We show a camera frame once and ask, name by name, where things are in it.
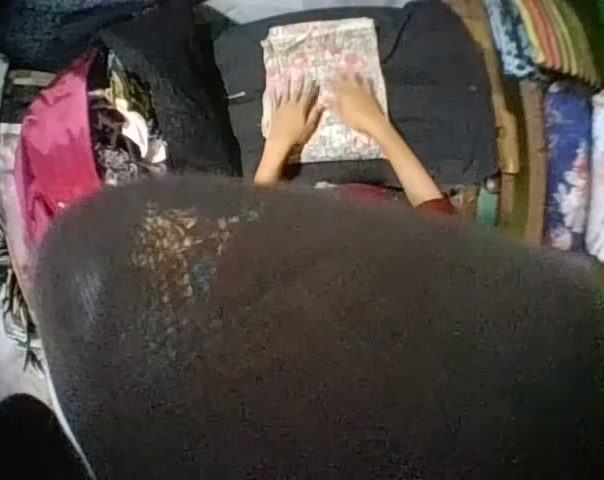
black fabric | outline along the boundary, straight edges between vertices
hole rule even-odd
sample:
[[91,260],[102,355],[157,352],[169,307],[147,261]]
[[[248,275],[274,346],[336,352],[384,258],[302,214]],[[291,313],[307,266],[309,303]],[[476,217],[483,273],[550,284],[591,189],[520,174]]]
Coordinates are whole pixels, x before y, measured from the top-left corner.
[[604,308],[566,257],[187,177],[74,207],[36,273],[98,478],[604,478]]
[[0,480],[88,479],[53,412],[30,395],[0,403]]
[[[208,17],[197,16],[200,21]],[[481,52],[461,19],[442,2],[404,9],[335,8],[230,26],[215,39],[215,57],[230,105],[245,175],[255,173],[264,140],[260,130],[264,63],[260,41],[272,26],[369,17],[375,21],[391,118],[440,185],[473,184],[496,168],[491,87]],[[399,186],[388,162],[330,162],[290,167],[308,182],[369,182]]]
[[79,57],[95,33],[158,0],[4,0],[0,52],[11,68],[58,72]]
[[150,83],[172,171],[240,176],[211,38],[196,29],[190,2],[173,2],[100,33],[127,70]]

pink fabric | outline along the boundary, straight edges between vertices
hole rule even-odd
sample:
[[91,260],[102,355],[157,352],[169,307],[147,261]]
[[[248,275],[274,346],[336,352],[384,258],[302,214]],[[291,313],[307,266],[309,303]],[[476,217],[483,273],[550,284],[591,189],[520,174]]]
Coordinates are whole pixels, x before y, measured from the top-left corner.
[[15,180],[30,240],[38,245],[53,218],[100,187],[89,130],[89,51],[43,89],[22,122]]

